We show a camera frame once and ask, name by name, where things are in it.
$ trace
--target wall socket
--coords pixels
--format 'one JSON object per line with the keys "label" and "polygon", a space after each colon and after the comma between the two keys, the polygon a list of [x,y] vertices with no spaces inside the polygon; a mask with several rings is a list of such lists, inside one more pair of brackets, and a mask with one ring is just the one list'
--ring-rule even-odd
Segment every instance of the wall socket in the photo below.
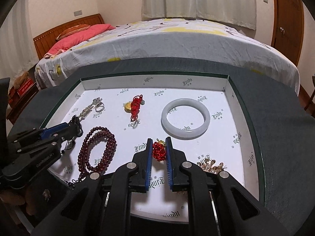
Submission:
{"label": "wall socket", "polygon": [[79,15],[82,15],[82,11],[75,11],[73,14],[76,17],[76,16],[79,16]]}

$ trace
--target tray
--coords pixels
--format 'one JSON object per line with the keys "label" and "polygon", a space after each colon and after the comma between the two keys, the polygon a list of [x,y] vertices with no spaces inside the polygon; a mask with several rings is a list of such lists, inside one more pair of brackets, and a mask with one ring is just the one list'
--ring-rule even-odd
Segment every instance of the tray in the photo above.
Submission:
{"label": "tray", "polygon": [[[131,122],[124,104],[140,94],[145,104],[140,108],[138,121]],[[99,113],[93,110],[81,121],[83,136],[77,138],[74,148],[49,169],[61,180],[78,178],[77,157],[91,128],[107,127],[115,135],[117,149],[106,171],[111,173],[131,161],[134,153],[143,151],[148,138],[165,140],[168,134],[161,125],[161,112],[166,104],[177,98],[192,98],[208,108],[211,115],[209,128],[192,140],[172,137],[173,147],[185,152],[187,160],[193,163],[205,158],[215,159],[216,165],[223,162],[225,170],[255,198],[264,201],[258,141],[246,107],[228,75],[164,72],[81,79],[59,101],[42,126],[70,121],[97,97],[103,99],[105,110]],[[185,106],[172,109],[168,120],[181,129],[197,128],[203,123],[203,117],[196,109]],[[103,142],[93,148],[91,165],[99,162],[104,148]],[[132,194],[131,213],[153,220],[188,222],[187,196],[169,190],[165,162],[153,159],[151,178],[147,194]]]}

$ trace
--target wooden floor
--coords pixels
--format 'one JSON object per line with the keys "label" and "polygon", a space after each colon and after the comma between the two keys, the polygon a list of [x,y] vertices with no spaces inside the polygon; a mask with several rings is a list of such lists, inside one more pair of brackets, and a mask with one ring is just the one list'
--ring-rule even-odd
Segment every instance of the wooden floor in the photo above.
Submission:
{"label": "wooden floor", "polygon": [[[303,108],[307,105],[309,99],[310,99],[310,96],[307,94],[304,88],[300,86],[299,100]],[[314,111],[315,111],[315,104],[312,102],[312,104],[310,104],[306,112],[309,114],[312,114]]]}

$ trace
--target white patterned bedspread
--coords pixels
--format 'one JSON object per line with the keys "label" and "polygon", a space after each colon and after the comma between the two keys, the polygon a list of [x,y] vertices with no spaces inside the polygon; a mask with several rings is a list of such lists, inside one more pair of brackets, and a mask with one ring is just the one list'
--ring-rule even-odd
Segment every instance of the white patterned bedspread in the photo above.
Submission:
{"label": "white patterned bedspread", "polygon": [[234,28],[203,20],[157,19],[122,25],[82,42],[35,70],[42,87],[59,85],[79,67],[141,57],[186,57],[227,63],[267,75],[294,88],[297,67],[276,49],[238,33]]}

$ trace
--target silver ring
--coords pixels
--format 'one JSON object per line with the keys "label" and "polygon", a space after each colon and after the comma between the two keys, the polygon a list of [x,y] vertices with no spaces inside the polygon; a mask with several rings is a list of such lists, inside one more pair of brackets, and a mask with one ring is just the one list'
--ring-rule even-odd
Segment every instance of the silver ring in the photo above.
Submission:
{"label": "silver ring", "polygon": [[105,106],[104,106],[103,102],[100,102],[100,103],[95,105],[95,112],[102,112],[102,111],[104,111],[104,109],[105,109]]}
{"label": "silver ring", "polygon": [[[197,109],[204,117],[204,124],[193,130],[182,130],[174,127],[167,120],[167,114],[171,109],[177,106],[190,106]],[[168,133],[172,134],[173,136],[177,136],[183,139],[192,139],[200,136],[208,129],[210,124],[210,113],[204,104],[191,98],[180,98],[168,103],[164,107],[161,115],[161,122],[165,130],[168,131]]]}

